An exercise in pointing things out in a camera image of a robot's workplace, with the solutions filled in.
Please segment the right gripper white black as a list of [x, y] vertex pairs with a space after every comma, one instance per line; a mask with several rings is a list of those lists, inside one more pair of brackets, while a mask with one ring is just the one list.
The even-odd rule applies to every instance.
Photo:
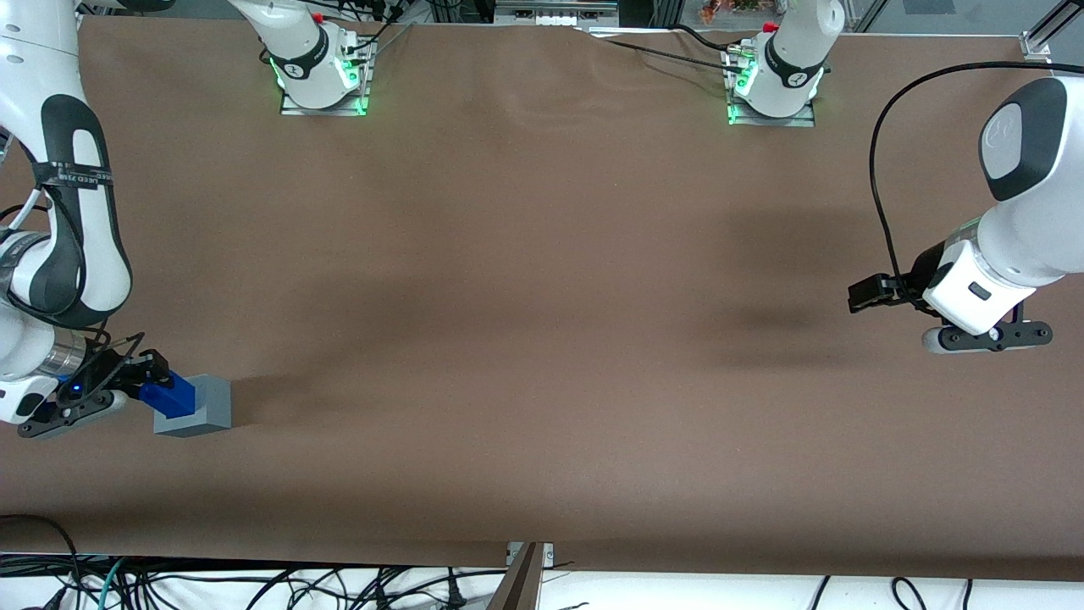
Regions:
[[136, 356], [136, 378], [112, 384], [124, 366], [114, 350], [90, 352], [86, 343], [3, 345], [3, 421], [83, 424], [142, 401], [144, 385], [173, 385], [173, 371], [156, 350]]

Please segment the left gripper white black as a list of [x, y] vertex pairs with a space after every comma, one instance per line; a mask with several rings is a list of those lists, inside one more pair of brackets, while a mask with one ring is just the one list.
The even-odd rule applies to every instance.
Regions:
[[984, 335], [1035, 293], [1009, 267], [1027, 267], [1031, 256], [1019, 241], [943, 241], [928, 248], [909, 273], [870, 275], [849, 286], [849, 313], [924, 302], [968, 333]]

